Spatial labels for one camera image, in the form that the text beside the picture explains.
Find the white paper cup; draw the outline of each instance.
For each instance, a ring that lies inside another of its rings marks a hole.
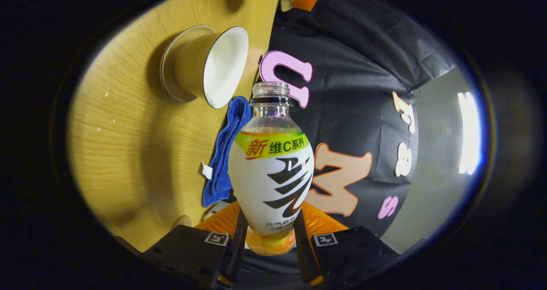
[[[249,35],[241,26],[188,41],[174,61],[176,86],[221,108],[239,85],[248,50]]]

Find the fluorescent light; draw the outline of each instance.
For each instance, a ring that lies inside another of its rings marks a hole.
[[[471,93],[458,94],[459,110],[462,114],[463,145],[459,160],[459,173],[472,175],[481,159],[481,131],[479,113]]]

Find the wood grain surface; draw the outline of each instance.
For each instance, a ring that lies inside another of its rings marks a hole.
[[[178,103],[164,92],[159,64],[168,43],[196,25],[244,27],[250,48],[235,95],[249,98],[277,2],[165,0],[90,59],[69,113],[67,146],[82,195],[112,234],[144,251],[179,216],[195,225],[206,210],[200,162],[211,159],[227,106]]]

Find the blue towel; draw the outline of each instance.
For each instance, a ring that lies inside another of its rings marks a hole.
[[[219,132],[215,144],[215,153],[209,166],[213,168],[211,180],[207,179],[201,205],[204,208],[230,196],[232,183],[228,176],[228,154],[234,138],[250,120],[250,107],[247,99],[234,97],[228,105],[226,126]]]

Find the small white paper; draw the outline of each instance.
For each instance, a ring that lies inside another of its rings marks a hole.
[[[201,161],[201,166],[203,166],[201,169],[201,173],[205,176],[205,178],[211,180],[211,178],[213,177],[213,168],[203,163],[203,161]]]

